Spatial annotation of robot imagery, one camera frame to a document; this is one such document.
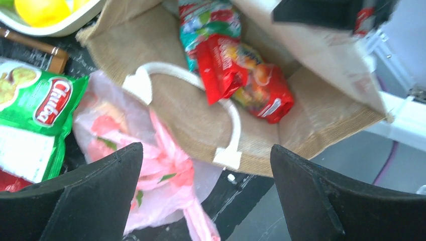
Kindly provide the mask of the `brown paper bag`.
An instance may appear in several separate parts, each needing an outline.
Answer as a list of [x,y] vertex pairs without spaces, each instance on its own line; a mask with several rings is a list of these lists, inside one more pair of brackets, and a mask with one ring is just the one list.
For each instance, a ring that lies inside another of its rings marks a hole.
[[311,159],[389,117],[362,42],[348,32],[271,20],[278,1],[235,1],[242,13],[243,40],[287,76],[295,106],[277,124],[241,107],[233,122],[220,104],[209,105],[197,86],[168,69],[149,83],[136,74],[143,64],[187,68],[178,39],[178,17],[161,1],[106,1],[94,26],[77,40],[97,65],[136,103],[149,107],[193,158],[239,172],[272,176],[274,144]]

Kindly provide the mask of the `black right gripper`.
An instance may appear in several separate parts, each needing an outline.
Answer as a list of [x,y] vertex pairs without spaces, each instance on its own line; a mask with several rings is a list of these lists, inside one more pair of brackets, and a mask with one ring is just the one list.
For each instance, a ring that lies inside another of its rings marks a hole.
[[397,0],[286,0],[272,11],[272,19],[367,35],[390,20]]

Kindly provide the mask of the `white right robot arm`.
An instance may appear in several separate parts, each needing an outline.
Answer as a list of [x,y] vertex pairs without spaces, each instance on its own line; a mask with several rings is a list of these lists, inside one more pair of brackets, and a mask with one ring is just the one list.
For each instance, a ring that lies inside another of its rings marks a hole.
[[277,23],[298,23],[320,30],[347,32],[368,54],[368,62],[380,82],[393,77],[406,94],[397,97],[380,91],[390,120],[367,131],[393,141],[425,150],[425,88],[409,77],[402,62],[387,45],[387,35],[380,29],[391,19],[398,1],[281,1],[272,11]]

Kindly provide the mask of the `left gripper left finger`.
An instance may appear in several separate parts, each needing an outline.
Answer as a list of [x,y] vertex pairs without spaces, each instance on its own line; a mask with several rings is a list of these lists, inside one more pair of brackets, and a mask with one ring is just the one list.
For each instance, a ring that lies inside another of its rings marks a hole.
[[1,240],[121,240],[143,161],[132,143],[18,192],[1,193]]

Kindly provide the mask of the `red snack bag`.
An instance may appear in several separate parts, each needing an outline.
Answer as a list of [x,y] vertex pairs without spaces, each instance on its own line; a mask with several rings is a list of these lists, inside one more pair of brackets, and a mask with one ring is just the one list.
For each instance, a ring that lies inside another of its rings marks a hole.
[[209,104],[232,98],[270,124],[294,106],[282,70],[241,40],[213,34],[196,46],[195,56]]

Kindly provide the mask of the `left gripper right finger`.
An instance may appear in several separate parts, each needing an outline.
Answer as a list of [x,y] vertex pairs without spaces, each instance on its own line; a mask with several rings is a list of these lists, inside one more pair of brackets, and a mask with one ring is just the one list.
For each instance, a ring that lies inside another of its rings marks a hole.
[[374,186],[280,146],[270,163],[292,240],[425,240],[425,196]]

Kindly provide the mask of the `green Fox's candy bag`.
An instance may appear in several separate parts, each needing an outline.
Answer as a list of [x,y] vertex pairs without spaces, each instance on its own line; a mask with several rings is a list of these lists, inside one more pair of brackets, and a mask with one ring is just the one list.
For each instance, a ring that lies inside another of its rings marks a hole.
[[241,36],[240,16],[229,1],[178,1],[180,41],[191,72],[198,71],[195,48],[212,34]]

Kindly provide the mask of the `pink plastic grocery bag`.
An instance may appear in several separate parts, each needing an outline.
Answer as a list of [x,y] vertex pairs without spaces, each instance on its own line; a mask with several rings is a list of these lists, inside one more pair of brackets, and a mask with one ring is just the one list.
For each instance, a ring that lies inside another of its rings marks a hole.
[[90,74],[73,114],[73,134],[88,163],[131,144],[143,145],[143,162],[124,229],[157,227],[184,218],[192,240],[220,240],[201,203],[222,170],[192,159],[157,115],[102,71]]

